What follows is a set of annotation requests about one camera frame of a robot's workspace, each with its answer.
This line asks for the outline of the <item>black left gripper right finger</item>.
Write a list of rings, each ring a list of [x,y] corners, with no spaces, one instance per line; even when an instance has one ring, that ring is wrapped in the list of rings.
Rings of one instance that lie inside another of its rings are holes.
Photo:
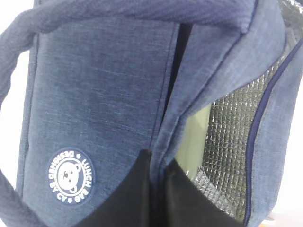
[[[242,227],[211,203],[189,180],[176,160],[165,170],[166,219],[169,227]]]

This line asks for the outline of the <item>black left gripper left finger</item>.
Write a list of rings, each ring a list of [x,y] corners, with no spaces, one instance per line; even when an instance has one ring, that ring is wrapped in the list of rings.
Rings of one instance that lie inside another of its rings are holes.
[[[150,225],[151,152],[141,150],[117,189],[79,222],[78,227],[148,227]]]

